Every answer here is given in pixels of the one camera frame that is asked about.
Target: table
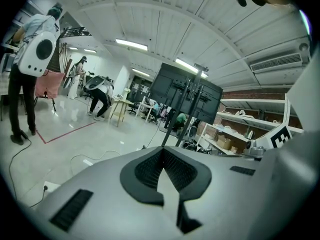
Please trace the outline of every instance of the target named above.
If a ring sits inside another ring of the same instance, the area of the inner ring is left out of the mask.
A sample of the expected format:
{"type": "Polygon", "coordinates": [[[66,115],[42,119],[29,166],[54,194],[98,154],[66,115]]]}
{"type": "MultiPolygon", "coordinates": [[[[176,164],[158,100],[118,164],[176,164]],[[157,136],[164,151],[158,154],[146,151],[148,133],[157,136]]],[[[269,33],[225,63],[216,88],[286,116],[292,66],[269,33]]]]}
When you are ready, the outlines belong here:
{"type": "Polygon", "coordinates": [[[123,100],[123,99],[118,99],[116,97],[113,97],[114,98],[114,102],[117,103],[113,112],[112,112],[112,115],[110,117],[110,119],[113,117],[113,115],[117,116],[118,117],[118,122],[116,124],[116,127],[119,126],[119,122],[120,122],[120,119],[122,118],[122,122],[124,121],[124,118],[125,118],[125,113],[126,113],[126,109],[127,109],[127,105],[133,105],[133,103],[127,99],[123,100]],[[119,103],[122,103],[122,106],[121,106],[121,110],[120,112],[115,112],[119,103]]]}
{"type": "Polygon", "coordinates": [[[137,115],[138,115],[139,112],[140,112],[141,106],[144,106],[144,107],[146,107],[146,108],[149,108],[149,113],[148,113],[148,115],[146,116],[146,119],[145,119],[145,122],[148,122],[148,118],[149,118],[149,116],[150,116],[150,113],[151,113],[151,110],[152,110],[153,106],[149,106],[149,105],[147,105],[147,104],[144,104],[144,103],[140,102],[139,107],[138,107],[138,110],[137,110],[137,113],[135,114],[135,118],[137,118],[137,115]]]}

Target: cardboard box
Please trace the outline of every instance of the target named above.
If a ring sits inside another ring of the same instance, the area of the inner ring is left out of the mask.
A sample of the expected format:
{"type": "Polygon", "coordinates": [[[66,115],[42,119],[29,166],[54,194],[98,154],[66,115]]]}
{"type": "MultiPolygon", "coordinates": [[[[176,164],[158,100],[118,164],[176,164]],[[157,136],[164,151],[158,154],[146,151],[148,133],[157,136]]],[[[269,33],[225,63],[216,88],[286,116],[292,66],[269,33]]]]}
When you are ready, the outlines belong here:
{"type": "Polygon", "coordinates": [[[235,154],[235,153],[237,153],[238,148],[235,147],[235,146],[232,146],[231,149],[230,149],[230,151],[235,154]]]}
{"type": "Polygon", "coordinates": [[[231,146],[231,139],[226,138],[224,135],[218,136],[218,141],[216,144],[225,150],[229,150],[231,146]]]}

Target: monitor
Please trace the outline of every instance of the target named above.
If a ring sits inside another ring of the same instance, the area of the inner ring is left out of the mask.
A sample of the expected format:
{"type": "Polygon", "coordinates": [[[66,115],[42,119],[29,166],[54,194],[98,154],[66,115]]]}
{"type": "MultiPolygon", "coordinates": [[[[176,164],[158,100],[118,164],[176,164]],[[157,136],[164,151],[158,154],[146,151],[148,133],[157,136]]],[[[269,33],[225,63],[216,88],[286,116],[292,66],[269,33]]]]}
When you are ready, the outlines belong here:
{"type": "MultiPolygon", "coordinates": [[[[190,85],[180,111],[190,114],[193,100],[189,99],[188,95],[196,79],[196,75],[191,72],[162,63],[150,87],[149,98],[173,109],[179,109],[179,98],[184,91],[188,79],[190,79],[190,85]]],[[[199,88],[202,85],[203,91],[192,116],[208,124],[213,124],[223,90],[219,86],[201,78],[200,84],[195,91],[194,99],[197,97],[199,88]]]]}

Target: floor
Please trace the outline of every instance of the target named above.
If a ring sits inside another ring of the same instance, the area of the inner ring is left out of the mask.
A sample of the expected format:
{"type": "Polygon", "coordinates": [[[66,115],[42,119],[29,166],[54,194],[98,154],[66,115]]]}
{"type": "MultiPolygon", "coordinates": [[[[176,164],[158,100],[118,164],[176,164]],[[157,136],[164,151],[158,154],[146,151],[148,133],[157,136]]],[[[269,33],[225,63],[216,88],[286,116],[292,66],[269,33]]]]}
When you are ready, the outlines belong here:
{"type": "MultiPolygon", "coordinates": [[[[28,206],[41,199],[45,181],[61,185],[73,174],[78,174],[87,168],[90,163],[94,164],[114,158],[119,154],[134,152],[141,149],[143,145],[147,146],[150,141],[149,147],[159,146],[165,137],[165,133],[157,130],[156,124],[145,123],[140,116],[135,118],[134,114],[127,112],[124,121],[120,122],[117,127],[118,118],[116,116],[106,121],[96,121],[94,116],[88,116],[89,99],[79,97],[72,100],[59,95],[54,100],[56,112],[50,100],[38,100],[35,106],[36,136],[31,136],[28,131],[27,116],[23,106],[19,108],[20,128],[28,134],[32,144],[14,158],[11,174],[17,199],[28,206]],[[93,159],[102,158],[96,161],[85,156],[77,156],[71,163],[72,157],[76,155],[86,155],[93,159]]],[[[23,146],[14,144],[10,140],[10,134],[8,108],[5,107],[3,121],[0,122],[2,151],[0,168],[12,189],[9,177],[11,158],[29,142],[25,141],[23,146]]],[[[176,142],[177,138],[170,136],[166,144],[174,146],[176,142]]],[[[171,204],[167,202],[164,210],[175,220],[176,212],[173,207],[178,202],[178,192],[164,171],[159,179],[158,191],[163,194],[167,191],[164,198],[171,200],[171,204]]]]}

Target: shelf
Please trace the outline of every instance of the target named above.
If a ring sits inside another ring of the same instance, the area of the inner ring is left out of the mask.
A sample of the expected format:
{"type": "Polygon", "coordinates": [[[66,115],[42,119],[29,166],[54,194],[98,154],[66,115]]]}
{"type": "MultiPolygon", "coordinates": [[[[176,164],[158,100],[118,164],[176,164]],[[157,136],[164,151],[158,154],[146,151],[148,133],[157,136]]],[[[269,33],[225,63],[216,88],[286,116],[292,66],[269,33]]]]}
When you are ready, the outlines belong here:
{"type": "Polygon", "coordinates": [[[21,22],[17,21],[16,19],[13,19],[12,23],[17,25],[18,27],[22,27],[22,25],[23,25],[21,22]]]}
{"type": "Polygon", "coordinates": [[[204,138],[207,142],[209,142],[210,144],[214,145],[218,150],[220,150],[221,152],[225,153],[226,155],[235,155],[235,154],[232,153],[230,150],[226,150],[226,149],[224,149],[224,148],[222,148],[222,147],[219,147],[219,146],[217,145],[217,142],[216,142],[215,140],[210,139],[210,138],[207,138],[207,137],[204,137],[204,136],[203,136],[203,138],[204,138]]]}
{"type": "Polygon", "coordinates": [[[295,135],[295,134],[302,134],[304,132],[304,130],[300,129],[300,128],[295,128],[292,126],[289,126],[289,130],[291,132],[291,135],[295,135]]]}
{"type": "Polygon", "coordinates": [[[274,122],[263,121],[255,118],[245,117],[241,115],[234,115],[228,113],[217,112],[217,116],[222,117],[225,120],[236,122],[239,124],[259,128],[262,130],[270,131],[273,128],[277,127],[279,124],[274,122]]]}
{"type": "Polygon", "coordinates": [[[9,48],[9,49],[12,49],[12,50],[14,50],[14,51],[19,51],[19,48],[18,48],[18,47],[15,47],[15,46],[12,46],[12,45],[9,45],[9,44],[6,44],[6,43],[1,43],[1,46],[2,46],[2,47],[9,48]]]}
{"type": "Polygon", "coordinates": [[[249,139],[245,138],[244,136],[242,136],[242,135],[240,135],[240,134],[237,134],[237,133],[234,133],[234,132],[232,132],[231,130],[226,130],[225,128],[220,128],[220,127],[218,127],[217,125],[207,124],[207,126],[208,126],[208,127],[215,128],[215,129],[217,129],[219,132],[223,132],[223,133],[229,134],[229,135],[231,135],[231,136],[233,136],[233,137],[236,137],[237,139],[240,139],[240,140],[242,140],[242,141],[244,141],[244,142],[249,141],[249,139]]]}
{"type": "MultiPolygon", "coordinates": [[[[222,99],[221,103],[229,109],[237,110],[262,110],[266,113],[283,114],[285,112],[284,99],[222,99]]],[[[290,114],[296,116],[296,112],[291,107],[290,114]]]]}

